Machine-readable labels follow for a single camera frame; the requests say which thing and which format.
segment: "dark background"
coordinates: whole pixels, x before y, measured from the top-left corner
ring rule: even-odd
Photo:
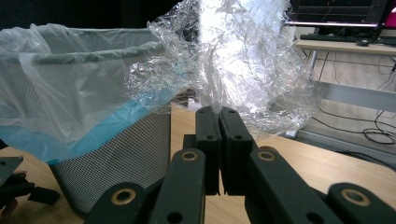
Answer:
[[[144,28],[181,0],[1,0],[0,30],[31,23],[74,28]]]

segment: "desk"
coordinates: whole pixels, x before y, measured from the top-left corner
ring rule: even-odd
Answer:
[[[174,112],[172,116],[172,152],[182,147],[183,134],[194,133],[194,114]],[[336,154],[317,147],[291,141],[282,137],[272,137],[257,141],[259,146],[271,146],[313,188],[327,192],[333,183],[350,182],[363,186],[375,193],[393,208],[396,208],[396,174],[390,169],[367,161]],[[18,170],[27,170],[27,179],[43,188],[55,189],[59,186],[47,164],[27,153],[12,148],[0,150],[0,156],[20,156],[25,160]],[[20,204],[13,216],[5,223],[83,223],[68,207],[63,196],[53,206],[18,199]],[[243,197],[206,197],[205,223],[249,223]]]
[[[315,66],[318,51],[335,51],[344,53],[371,54],[377,56],[396,56],[396,48],[371,44],[359,47],[354,43],[299,40],[296,47],[313,50],[311,69]],[[388,91],[367,90],[358,87],[320,82],[322,98],[349,105],[359,105],[389,112],[396,112],[396,93]]]

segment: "transparent plastic film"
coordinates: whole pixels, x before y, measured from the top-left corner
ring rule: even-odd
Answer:
[[[148,24],[203,106],[237,110],[255,136],[297,130],[317,110],[304,56],[281,34],[285,0],[185,0]]]

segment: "wooden surface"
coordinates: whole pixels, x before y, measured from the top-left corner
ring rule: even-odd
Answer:
[[[300,49],[325,50],[348,53],[364,53],[381,56],[396,56],[396,48],[370,44],[368,47],[360,47],[355,43],[317,41],[317,40],[298,40],[296,47]]]
[[[183,134],[194,133],[194,115],[174,112],[172,117],[172,151],[181,149]],[[282,137],[258,140],[259,146],[271,146],[313,188],[327,192],[333,183],[350,182],[361,185],[396,208],[396,174],[388,168],[346,157],[327,150],[297,143]],[[0,150],[0,156],[20,156],[25,160],[18,170],[28,171],[27,179],[43,188],[60,192],[48,166],[27,153],[12,148]],[[64,198],[55,205],[18,199],[19,206],[8,221],[0,223],[83,223],[68,207]],[[206,197],[205,223],[248,223],[243,197]]]

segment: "wooden floor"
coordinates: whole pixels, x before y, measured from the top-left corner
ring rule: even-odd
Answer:
[[[391,73],[395,61],[390,57],[331,52],[327,55],[326,61],[325,59],[326,53],[320,52],[313,73],[315,80],[340,83],[371,90],[396,91],[396,73]],[[334,128],[356,133],[337,131],[313,119],[304,127],[304,130],[396,155],[396,145],[375,143],[368,140],[361,133],[365,129],[376,128],[374,120],[382,111],[355,105],[345,105],[327,100],[322,101],[320,108],[328,113],[353,119],[341,119],[323,112],[318,112],[314,118]],[[377,121],[396,126],[395,117],[395,113],[385,111],[378,117]],[[396,133],[396,129],[390,126],[384,124],[378,124],[378,126],[383,130]],[[383,135],[373,136],[373,138],[378,142],[389,142],[389,139]]]

